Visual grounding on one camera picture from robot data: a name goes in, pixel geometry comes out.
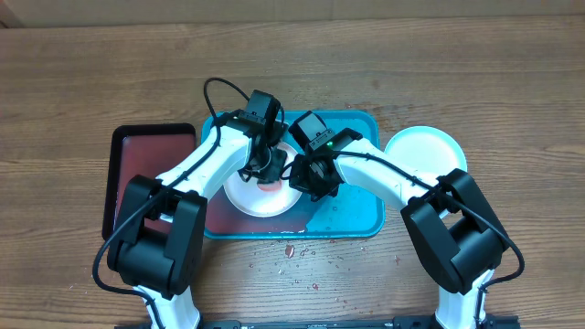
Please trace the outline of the green orange scrub sponge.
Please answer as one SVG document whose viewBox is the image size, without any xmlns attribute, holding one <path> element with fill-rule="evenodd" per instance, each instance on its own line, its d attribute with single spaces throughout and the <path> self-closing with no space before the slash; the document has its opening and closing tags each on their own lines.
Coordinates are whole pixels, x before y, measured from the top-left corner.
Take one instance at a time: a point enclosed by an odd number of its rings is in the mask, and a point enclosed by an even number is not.
<svg viewBox="0 0 585 329">
<path fill-rule="evenodd" d="M 257 187 L 264 192 L 276 192 L 282 188 L 282 181 L 277 180 L 271 183 L 262 183 L 261 181 L 258 181 Z"/>
</svg>

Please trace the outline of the white pink-rimmed plate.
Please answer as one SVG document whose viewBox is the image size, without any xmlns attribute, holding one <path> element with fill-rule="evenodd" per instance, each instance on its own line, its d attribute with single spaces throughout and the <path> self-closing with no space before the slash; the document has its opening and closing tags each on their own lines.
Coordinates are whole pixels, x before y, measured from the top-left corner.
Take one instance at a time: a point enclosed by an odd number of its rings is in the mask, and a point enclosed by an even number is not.
<svg viewBox="0 0 585 329">
<path fill-rule="evenodd" d="M 257 183 L 256 178 L 243 182 L 239 174 L 235 173 L 228 178 L 223 187 L 228 200 L 235 208 L 256 218 L 278 216 L 292 208 L 302 195 L 300 191 L 291 188 L 287 181 L 282 181 L 282 188 L 276 192 L 261 191 Z"/>
</svg>

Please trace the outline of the light blue plastic plate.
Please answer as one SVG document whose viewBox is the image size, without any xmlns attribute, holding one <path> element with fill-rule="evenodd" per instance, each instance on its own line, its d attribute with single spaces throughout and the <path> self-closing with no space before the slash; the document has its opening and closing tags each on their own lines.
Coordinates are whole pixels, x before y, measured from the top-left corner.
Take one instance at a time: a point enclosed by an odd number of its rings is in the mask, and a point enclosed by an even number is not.
<svg viewBox="0 0 585 329">
<path fill-rule="evenodd" d="M 455 168 L 468 171 L 466 156 L 457 141 L 430 126 L 399 131 L 389 140 L 384 153 L 423 172 L 447 175 Z"/>
</svg>

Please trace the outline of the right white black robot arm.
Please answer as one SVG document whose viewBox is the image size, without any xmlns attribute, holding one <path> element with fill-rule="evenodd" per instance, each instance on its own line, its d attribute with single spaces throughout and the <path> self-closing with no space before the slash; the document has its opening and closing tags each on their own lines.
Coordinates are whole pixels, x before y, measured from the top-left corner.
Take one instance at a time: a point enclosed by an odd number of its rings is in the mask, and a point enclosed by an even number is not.
<svg viewBox="0 0 585 329">
<path fill-rule="evenodd" d="M 397 209 L 424 270 L 440 287 L 434 322 L 486 328 L 484 298 L 511 241 L 479 186 L 455 168 L 435 175 L 395 164 L 360 133 L 345 128 L 289 130 L 303 153 L 292 162 L 292 188 L 317 201 L 342 184 L 358 186 Z"/>
</svg>

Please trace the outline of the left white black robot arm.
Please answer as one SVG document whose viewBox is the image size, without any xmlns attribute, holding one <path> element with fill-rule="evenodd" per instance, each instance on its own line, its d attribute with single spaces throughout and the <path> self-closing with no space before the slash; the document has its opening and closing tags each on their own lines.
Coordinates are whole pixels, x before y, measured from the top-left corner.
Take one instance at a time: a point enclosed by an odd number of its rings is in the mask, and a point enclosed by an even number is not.
<svg viewBox="0 0 585 329">
<path fill-rule="evenodd" d="M 277 143 L 284 122 L 215 122 L 185 160 L 156 178 L 126 186 L 113 233 L 96 258 L 106 259 L 125 288 L 140 297 L 153 328 L 197 328 L 190 282 L 200 260 L 207 203 L 238 171 L 273 182 L 284 166 Z"/>
</svg>

